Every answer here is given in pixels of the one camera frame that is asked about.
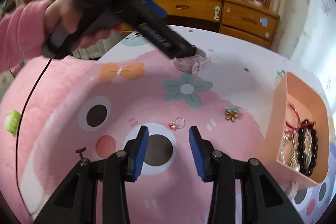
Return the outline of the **pink sleeved left forearm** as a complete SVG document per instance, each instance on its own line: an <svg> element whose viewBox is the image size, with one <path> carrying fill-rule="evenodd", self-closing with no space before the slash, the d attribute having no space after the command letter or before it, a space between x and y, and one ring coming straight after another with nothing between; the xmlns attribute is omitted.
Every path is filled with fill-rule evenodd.
<svg viewBox="0 0 336 224"><path fill-rule="evenodd" d="M1 19L1 72L40 56L46 41L45 10L52 0L32 1Z"/></svg>

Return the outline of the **person's left hand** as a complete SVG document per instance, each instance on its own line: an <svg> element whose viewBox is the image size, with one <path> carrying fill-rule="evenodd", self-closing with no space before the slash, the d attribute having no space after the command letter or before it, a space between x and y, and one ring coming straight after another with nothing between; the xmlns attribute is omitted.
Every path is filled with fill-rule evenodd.
<svg viewBox="0 0 336 224"><path fill-rule="evenodd" d="M82 12L78 9L71 0L56 0L50 4L44 13L45 33L49 36L59 23L68 34L73 34L79 25ZM96 44L101 39L107 39L110 34L115 31L123 32L123 26L118 25L112 29L102 29L93 35L83 36L80 40L79 48L88 48Z"/></svg>

